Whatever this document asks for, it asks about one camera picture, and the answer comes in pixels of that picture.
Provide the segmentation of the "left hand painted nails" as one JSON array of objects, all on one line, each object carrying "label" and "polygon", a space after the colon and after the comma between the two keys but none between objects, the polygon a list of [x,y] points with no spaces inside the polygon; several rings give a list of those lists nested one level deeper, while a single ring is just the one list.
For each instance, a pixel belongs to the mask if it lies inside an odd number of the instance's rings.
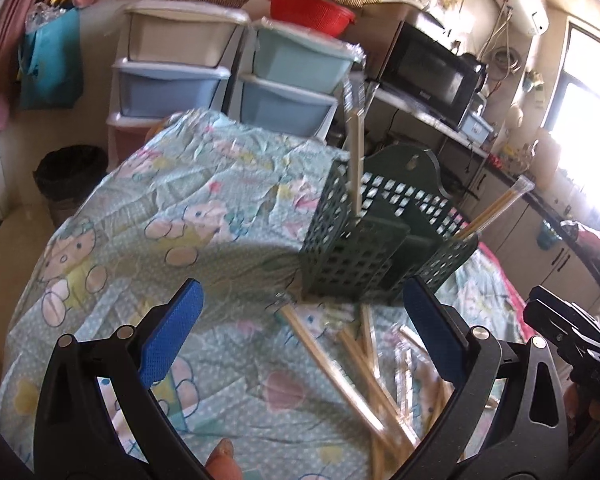
[{"label": "left hand painted nails", "polygon": [[222,439],[215,446],[205,469],[214,480],[242,480],[243,473],[234,457],[234,445],[229,439]]}]

